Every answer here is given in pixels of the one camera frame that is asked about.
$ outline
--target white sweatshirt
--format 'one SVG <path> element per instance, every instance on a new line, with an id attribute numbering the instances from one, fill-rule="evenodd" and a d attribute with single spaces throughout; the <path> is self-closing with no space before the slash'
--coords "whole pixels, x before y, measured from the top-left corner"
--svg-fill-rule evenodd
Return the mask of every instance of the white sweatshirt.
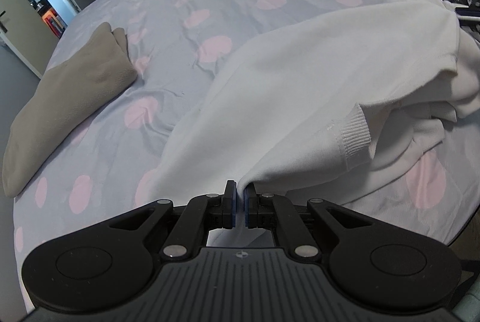
<path id="1" fill-rule="evenodd" d="M 469 85 L 458 82 L 460 34 Z M 436 118 L 480 107 L 479 61 L 476 42 L 441 0 L 389 0 L 259 35 L 174 128 L 150 200 L 186 204 L 236 180 L 237 227 L 211 243 L 244 246 L 258 234 L 243 227 L 250 182 L 258 193 L 338 203 L 364 196 L 441 141 Z M 327 182 L 337 188 L 319 187 Z"/>

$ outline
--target ribbed cuff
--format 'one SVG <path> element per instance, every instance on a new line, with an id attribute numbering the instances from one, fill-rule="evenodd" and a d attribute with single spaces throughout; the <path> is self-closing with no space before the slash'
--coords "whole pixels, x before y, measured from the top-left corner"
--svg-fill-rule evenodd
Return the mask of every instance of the ribbed cuff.
<path id="1" fill-rule="evenodd" d="M 368 156 L 368 146 L 371 142 L 368 124 L 359 105 L 355 105 L 351 110 L 340 132 L 347 167 L 350 170 L 366 161 L 365 156 Z"/>

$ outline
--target door handle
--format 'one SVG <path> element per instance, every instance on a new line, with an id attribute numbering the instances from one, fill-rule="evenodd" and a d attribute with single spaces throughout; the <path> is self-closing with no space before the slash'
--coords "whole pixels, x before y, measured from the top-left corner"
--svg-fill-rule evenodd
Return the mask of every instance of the door handle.
<path id="1" fill-rule="evenodd" d="M 0 18 L 5 15 L 7 12 L 6 11 L 3 11 L 2 13 L 0 13 Z M 4 33 L 8 33 L 8 30 L 7 28 L 3 25 L 2 22 L 0 22 L 0 30 L 2 30 Z"/>

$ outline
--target bed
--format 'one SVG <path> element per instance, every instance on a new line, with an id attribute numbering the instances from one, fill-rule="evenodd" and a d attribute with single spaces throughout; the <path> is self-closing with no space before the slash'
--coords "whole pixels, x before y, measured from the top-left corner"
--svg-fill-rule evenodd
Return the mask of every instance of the bed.
<path id="1" fill-rule="evenodd" d="M 41 243 L 148 202 L 148 180 L 171 131 L 205 96 L 231 52 L 258 34 L 383 1 L 97 0 L 86 8 L 66 30 L 49 68 L 109 22 L 125 29 L 139 76 L 79 125 L 15 198 L 19 277 L 23 260 Z M 345 206 L 446 244 L 454 241 L 480 203 L 480 114 L 445 127 L 444 141 L 407 174 Z"/>

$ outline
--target beige fabric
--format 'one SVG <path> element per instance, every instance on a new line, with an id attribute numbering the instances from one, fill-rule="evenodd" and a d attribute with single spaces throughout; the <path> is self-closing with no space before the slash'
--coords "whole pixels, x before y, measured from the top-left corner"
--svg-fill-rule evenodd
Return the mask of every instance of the beige fabric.
<path id="1" fill-rule="evenodd" d="M 67 135 L 135 81 L 123 29 L 102 23 L 63 64 L 48 70 L 10 128 L 3 188 L 17 196 Z"/>

